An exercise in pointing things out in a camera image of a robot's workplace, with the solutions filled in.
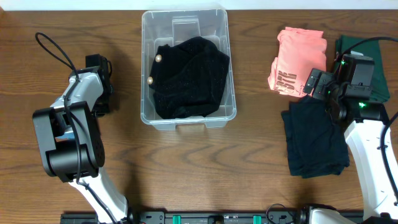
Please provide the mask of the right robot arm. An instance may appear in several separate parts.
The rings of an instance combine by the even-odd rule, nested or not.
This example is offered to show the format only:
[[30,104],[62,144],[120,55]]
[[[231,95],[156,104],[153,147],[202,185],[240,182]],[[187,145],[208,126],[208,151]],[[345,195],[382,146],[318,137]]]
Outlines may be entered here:
[[363,195],[364,223],[397,223],[397,161],[384,105],[371,101],[374,60],[341,56],[336,74],[312,69],[304,92],[323,100],[344,129]]

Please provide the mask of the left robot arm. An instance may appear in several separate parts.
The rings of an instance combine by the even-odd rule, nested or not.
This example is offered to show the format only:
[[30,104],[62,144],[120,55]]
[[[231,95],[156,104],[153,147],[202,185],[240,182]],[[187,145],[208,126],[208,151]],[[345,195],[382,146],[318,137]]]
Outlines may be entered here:
[[104,168],[97,119],[110,112],[111,62],[88,55],[84,69],[71,72],[63,95],[32,115],[44,171],[70,184],[96,212],[97,223],[132,223],[128,201]]

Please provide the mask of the clear plastic storage bin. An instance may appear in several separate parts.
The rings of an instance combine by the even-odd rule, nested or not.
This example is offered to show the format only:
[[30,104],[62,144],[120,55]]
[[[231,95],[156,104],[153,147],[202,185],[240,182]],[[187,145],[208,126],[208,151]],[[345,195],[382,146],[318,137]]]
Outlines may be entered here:
[[143,13],[142,122],[161,131],[223,128],[236,113],[227,12]]

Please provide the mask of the black knit cardigan gold buttons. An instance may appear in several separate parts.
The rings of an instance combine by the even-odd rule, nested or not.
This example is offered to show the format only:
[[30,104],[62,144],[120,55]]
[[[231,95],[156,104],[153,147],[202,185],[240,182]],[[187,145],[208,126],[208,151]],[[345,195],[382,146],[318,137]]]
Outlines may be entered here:
[[194,37],[176,46],[159,46],[149,87],[162,119],[206,117],[220,107],[230,57],[210,40]]

